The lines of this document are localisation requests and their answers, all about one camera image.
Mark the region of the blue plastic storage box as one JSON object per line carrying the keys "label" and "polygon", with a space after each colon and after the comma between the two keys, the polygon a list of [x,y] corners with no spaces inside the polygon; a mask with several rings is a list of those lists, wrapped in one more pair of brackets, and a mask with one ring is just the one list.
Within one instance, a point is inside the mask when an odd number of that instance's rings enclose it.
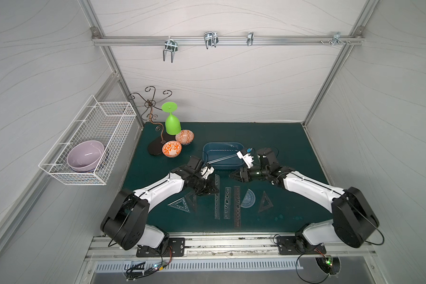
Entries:
{"label": "blue plastic storage box", "polygon": [[[205,144],[202,149],[202,159],[208,162],[220,157],[233,155],[242,149],[244,149],[244,146],[238,142],[210,142]],[[244,162],[235,158],[210,165],[215,170],[236,170],[244,166]]]}

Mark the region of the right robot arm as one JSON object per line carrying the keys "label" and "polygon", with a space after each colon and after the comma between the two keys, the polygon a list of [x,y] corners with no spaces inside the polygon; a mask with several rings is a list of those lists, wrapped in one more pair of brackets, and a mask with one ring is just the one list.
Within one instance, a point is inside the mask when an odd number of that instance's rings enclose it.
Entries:
{"label": "right robot arm", "polygon": [[318,245],[339,241],[358,249],[378,231],[379,220],[359,189],[334,187],[282,166],[270,148],[257,151],[258,162],[254,161],[250,150],[240,150],[236,156],[245,166],[234,171],[231,178],[240,182],[268,181],[303,196],[331,213],[330,220],[304,225],[296,232],[295,247],[300,253],[313,251]]}

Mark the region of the long clear stencil ruler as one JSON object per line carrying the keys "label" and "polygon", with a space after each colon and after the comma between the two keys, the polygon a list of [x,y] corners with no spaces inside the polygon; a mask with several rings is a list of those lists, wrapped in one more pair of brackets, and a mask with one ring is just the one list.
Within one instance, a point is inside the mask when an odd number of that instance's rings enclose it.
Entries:
{"label": "long clear stencil ruler", "polygon": [[218,191],[214,195],[214,218],[216,220],[220,219],[220,177],[218,174],[215,174],[215,186],[217,187]]}

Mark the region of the short clear stencil ruler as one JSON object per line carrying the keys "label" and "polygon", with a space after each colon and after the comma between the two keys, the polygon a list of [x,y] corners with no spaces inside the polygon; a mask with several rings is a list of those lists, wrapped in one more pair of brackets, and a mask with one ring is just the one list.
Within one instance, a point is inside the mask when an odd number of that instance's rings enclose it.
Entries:
{"label": "short clear stencil ruler", "polygon": [[230,205],[231,205],[231,187],[225,188],[225,197],[224,197],[224,219],[230,219]]}

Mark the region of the thin clear straight ruler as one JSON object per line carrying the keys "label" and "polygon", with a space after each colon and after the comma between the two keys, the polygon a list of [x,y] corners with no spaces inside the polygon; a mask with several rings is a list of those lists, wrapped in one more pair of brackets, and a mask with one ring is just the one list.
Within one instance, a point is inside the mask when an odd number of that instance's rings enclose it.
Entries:
{"label": "thin clear straight ruler", "polygon": [[249,155],[250,155],[249,151],[245,151],[245,152],[238,151],[237,153],[235,153],[233,155],[229,155],[229,156],[226,156],[226,157],[220,157],[218,159],[210,160],[207,163],[209,163],[209,164],[219,163],[219,162],[222,162],[222,161],[225,161],[225,160],[230,160],[230,159],[235,159],[235,158],[244,161],[245,157],[249,156]]}

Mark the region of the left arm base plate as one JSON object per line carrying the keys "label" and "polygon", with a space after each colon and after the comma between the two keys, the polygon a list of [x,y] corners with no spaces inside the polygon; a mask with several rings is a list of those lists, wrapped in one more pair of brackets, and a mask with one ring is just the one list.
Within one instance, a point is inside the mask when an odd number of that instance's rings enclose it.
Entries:
{"label": "left arm base plate", "polygon": [[136,257],[182,257],[185,254],[185,238],[169,237],[163,239],[159,246],[137,246]]}

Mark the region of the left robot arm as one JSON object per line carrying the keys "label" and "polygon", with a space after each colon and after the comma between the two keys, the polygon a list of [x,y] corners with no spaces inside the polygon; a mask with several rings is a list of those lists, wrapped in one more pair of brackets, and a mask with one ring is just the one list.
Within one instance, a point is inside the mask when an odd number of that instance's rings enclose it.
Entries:
{"label": "left robot arm", "polygon": [[100,225],[101,231],[112,241],[110,246],[117,244],[124,250],[146,246],[165,253],[169,234],[147,224],[149,213],[185,188],[191,188],[199,196],[216,194],[219,189],[213,173],[211,165],[197,170],[183,165],[149,186],[119,191]]}

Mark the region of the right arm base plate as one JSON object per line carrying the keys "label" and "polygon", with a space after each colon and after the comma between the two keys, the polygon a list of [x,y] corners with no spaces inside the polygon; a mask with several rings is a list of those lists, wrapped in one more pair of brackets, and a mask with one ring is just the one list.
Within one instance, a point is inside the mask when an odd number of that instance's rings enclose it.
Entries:
{"label": "right arm base plate", "polygon": [[327,254],[323,244],[312,245],[303,237],[275,235],[273,242],[280,255]]}

